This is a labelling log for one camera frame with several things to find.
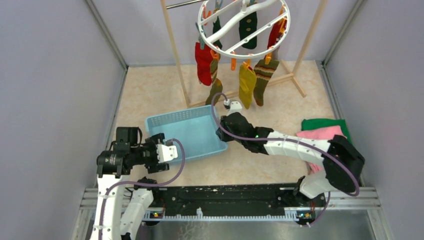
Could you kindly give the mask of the olive striped sock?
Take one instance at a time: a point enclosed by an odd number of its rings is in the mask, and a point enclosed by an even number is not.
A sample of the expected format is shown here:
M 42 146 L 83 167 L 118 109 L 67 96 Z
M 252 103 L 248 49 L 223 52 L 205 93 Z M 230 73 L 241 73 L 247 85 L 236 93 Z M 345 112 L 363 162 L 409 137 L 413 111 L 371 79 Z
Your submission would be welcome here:
M 266 64 L 265 59 L 261 59 L 253 68 L 253 71 L 256 74 L 256 84 L 253 89 L 253 97 L 258 106 L 264 105 L 264 93 L 266 87 L 274 75 L 274 72 L 278 68 L 279 61 L 271 59 L 268 64 Z

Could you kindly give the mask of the yellow sock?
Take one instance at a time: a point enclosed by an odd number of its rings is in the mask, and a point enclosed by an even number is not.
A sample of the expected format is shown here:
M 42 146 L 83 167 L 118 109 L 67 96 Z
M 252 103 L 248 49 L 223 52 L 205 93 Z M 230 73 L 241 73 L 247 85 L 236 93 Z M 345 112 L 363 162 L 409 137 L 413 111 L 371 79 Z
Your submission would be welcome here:
M 257 82 L 256 73 L 245 62 L 239 68 L 239 90 L 238 97 L 246 109 L 252 104 L 253 91 Z

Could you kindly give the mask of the light blue plastic basket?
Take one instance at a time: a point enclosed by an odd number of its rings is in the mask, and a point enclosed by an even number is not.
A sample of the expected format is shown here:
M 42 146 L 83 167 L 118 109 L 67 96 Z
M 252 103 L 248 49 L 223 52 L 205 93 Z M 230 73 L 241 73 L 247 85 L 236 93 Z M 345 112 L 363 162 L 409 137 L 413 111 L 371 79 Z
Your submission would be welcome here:
M 216 135 L 215 111 L 205 105 L 149 116 L 144 121 L 145 130 L 150 136 L 163 133 L 166 140 L 179 140 L 187 163 L 216 156 L 226 151 L 228 144 Z

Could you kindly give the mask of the white round sock hanger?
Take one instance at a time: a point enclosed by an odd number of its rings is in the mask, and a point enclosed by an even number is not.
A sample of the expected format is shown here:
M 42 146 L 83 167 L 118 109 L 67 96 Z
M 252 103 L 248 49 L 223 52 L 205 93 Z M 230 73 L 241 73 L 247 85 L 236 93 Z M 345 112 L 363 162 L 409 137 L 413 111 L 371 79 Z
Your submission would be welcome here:
M 210 0 L 201 3 L 196 27 L 200 43 L 222 57 L 236 60 L 270 57 L 286 38 L 291 26 L 291 12 L 284 0 Z M 255 50 L 259 36 L 268 35 L 268 42 L 260 51 L 238 53 L 237 50 Z

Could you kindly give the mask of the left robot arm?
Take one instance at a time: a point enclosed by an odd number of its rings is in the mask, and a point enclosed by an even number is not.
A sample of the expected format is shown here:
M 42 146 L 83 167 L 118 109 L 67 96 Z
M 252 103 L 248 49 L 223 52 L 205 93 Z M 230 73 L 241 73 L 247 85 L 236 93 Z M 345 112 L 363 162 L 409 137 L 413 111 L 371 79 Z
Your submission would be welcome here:
M 134 185 L 130 202 L 123 210 L 126 186 L 134 166 L 145 166 L 149 172 L 166 171 L 168 161 L 177 157 L 177 148 L 165 144 L 163 133 L 141 142 L 139 127 L 118 127 L 116 139 L 100 153 L 97 164 L 97 207 L 90 239 L 134 240 L 148 207 L 160 202 L 155 180 L 142 180 Z

